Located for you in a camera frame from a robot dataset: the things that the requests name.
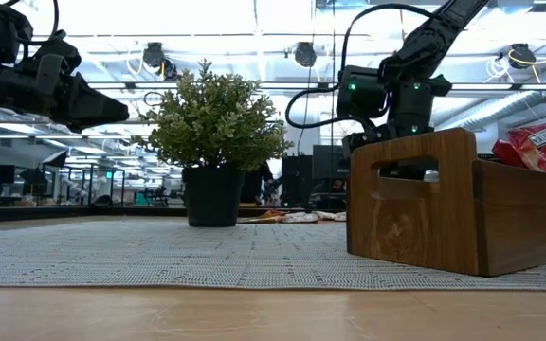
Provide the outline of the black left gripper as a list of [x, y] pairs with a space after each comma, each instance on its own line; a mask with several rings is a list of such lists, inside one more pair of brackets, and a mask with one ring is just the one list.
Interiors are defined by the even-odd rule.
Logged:
[[[22, 60], [20, 94], [14, 100], [16, 111], [54, 117], [58, 107], [58, 88], [67, 68], [65, 58], [45, 54]], [[97, 126], [120, 123], [129, 118], [128, 107], [91, 88], [80, 73], [69, 79], [66, 128], [76, 134]]]

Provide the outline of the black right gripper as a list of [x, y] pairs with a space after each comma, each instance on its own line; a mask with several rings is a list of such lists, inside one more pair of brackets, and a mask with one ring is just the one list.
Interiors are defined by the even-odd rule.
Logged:
[[[346, 167], [351, 166], [353, 152], [363, 146], [387, 141], [388, 129], [385, 126], [370, 128], [362, 133], [351, 133], [342, 138], [342, 152]], [[379, 170], [383, 177], [418, 180], [425, 182], [439, 181], [438, 162], [432, 158], [411, 158], [403, 161], [392, 161]]]

